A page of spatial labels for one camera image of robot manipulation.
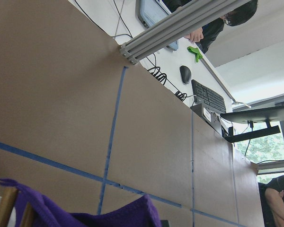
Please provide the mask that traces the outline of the seated person forearm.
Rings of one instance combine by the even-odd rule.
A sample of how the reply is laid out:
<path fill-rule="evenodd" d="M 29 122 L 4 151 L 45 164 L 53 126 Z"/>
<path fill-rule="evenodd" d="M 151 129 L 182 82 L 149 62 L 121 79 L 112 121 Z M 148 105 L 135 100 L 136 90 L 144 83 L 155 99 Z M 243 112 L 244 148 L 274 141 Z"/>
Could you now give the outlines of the seated person forearm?
<path fill-rule="evenodd" d="M 284 175 L 258 183 L 264 226 L 284 227 Z"/>

